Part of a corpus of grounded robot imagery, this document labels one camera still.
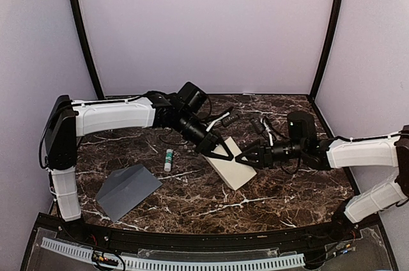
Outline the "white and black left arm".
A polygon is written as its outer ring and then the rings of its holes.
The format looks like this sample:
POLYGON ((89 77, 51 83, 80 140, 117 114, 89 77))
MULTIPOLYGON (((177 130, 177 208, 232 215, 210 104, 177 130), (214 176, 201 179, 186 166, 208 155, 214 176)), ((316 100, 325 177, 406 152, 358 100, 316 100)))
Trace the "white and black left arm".
POLYGON ((90 134, 127 128, 169 128, 211 159, 230 161, 234 155, 223 138, 198 118, 208 95, 192 82, 176 93, 148 91, 131 98, 72 100, 61 95, 54 103, 38 145, 38 162, 48 171, 52 195, 65 232, 77 243, 90 238, 82 216, 75 169, 78 140, 90 134))

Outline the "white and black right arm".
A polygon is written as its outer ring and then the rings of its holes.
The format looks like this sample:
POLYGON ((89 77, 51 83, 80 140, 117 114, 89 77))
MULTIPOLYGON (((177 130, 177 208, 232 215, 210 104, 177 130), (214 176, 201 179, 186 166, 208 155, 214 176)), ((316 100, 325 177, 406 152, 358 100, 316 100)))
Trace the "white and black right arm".
POLYGON ((256 141, 235 160, 254 168, 271 168, 276 162, 296 159, 317 171, 344 167, 383 166, 396 171, 383 182, 358 196, 347 199, 326 228, 326 236, 338 242, 351 230, 351 224, 408 202, 408 126, 387 135, 364 138, 337 136, 319 140, 314 118, 304 111, 287 115, 288 140, 274 144, 256 141))

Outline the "white green glue stick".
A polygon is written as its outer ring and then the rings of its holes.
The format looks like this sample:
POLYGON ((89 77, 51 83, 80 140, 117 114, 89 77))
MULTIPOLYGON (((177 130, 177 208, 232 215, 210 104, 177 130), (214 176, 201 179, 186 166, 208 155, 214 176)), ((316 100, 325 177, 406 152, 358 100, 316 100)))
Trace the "white green glue stick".
POLYGON ((165 162, 164 162, 164 171, 165 172, 170 172, 172 168, 172 163, 173 163, 173 153, 174 151, 172 149, 167 149, 166 150, 166 157, 165 157, 165 162))

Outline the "white letter paper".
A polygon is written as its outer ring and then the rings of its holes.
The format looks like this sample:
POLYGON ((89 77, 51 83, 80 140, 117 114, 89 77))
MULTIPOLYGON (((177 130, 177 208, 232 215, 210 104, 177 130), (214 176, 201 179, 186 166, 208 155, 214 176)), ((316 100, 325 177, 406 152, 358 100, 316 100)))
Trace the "white letter paper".
MULTIPOLYGON (((234 156, 241 154, 241 149, 238 147, 232 137, 227 137, 224 141, 234 156)), ((238 190, 256 176, 256 171, 243 164, 239 164, 233 159, 232 161, 211 159, 204 157, 208 163, 214 168, 217 174, 222 178, 224 183, 232 190, 238 190)))

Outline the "grey envelope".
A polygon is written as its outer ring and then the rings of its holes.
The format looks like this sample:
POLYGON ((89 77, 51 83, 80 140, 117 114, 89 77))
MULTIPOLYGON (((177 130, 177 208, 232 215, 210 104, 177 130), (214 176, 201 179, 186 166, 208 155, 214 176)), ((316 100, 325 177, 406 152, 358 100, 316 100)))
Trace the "grey envelope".
POLYGON ((96 195, 96 201, 116 222, 162 186, 142 164, 113 171, 96 195))

